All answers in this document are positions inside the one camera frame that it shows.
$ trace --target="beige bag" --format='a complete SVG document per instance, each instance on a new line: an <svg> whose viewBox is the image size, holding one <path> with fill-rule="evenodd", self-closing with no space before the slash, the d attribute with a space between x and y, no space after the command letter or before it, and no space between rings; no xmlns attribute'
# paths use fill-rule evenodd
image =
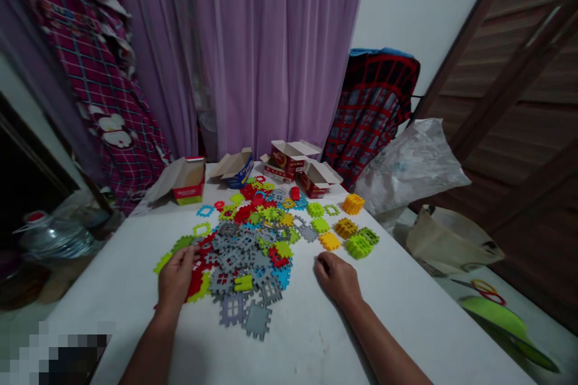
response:
<svg viewBox="0 0 578 385"><path fill-rule="evenodd" d="M431 274L463 274L505 257L476 223L457 212L429 205L417 216L407 248L422 265L429 265L424 267Z"/></svg>

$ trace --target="scissors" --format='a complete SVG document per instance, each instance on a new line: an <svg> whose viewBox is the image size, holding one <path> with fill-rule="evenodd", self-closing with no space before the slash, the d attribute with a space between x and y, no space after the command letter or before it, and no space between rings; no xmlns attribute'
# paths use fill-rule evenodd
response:
<svg viewBox="0 0 578 385"><path fill-rule="evenodd" d="M493 301L501 306L505 306L506 305L506 300L504 298L502 298L500 295L498 295L498 291L494 288L494 286L492 286L491 284L485 282L484 280L472 280L469 283L466 282L462 282L459 280L454 280L451 279L454 283L457 284L461 284L462 286L466 286L470 289L474 289L475 291L478 291L478 293L480 293L481 296L483 296L484 298Z"/></svg>

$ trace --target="white wall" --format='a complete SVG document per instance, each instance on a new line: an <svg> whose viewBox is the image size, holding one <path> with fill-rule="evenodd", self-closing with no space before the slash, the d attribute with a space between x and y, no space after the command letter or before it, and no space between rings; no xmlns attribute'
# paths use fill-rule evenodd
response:
<svg viewBox="0 0 578 385"><path fill-rule="evenodd" d="M88 189L74 162L66 153L54 131L46 121L40 107L30 95L27 87L0 53L0 90L22 120L36 134L52 156L67 171L81 189Z"/></svg>
<svg viewBox="0 0 578 385"><path fill-rule="evenodd" d="M423 95L476 0L361 0L352 48L396 48L421 63ZM415 109L419 100L414 98Z"/></svg>

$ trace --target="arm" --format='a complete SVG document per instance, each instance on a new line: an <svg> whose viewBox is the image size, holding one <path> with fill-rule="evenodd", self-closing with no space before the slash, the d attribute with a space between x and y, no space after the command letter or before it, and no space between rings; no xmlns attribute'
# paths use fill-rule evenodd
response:
<svg viewBox="0 0 578 385"><path fill-rule="evenodd" d="M332 253L322 253L315 274L345 314L380 384L431 384L363 300L353 266Z"/></svg>
<svg viewBox="0 0 578 385"><path fill-rule="evenodd" d="M177 251L158 276L157 311L140 338L119 385L166 384L176 324L191 282L198 245Z"/></svg>

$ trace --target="person's left hand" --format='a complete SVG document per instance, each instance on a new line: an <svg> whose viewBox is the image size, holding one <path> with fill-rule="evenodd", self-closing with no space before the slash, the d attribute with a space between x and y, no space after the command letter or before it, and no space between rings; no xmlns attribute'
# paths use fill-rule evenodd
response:
<svg viewBox="0 0 578 385"><path fill-rule="evenodd" d="M181 311L191 283L193 264L200 259L200 246L192 245L177 251L158 275L157 312Z"/></svg>

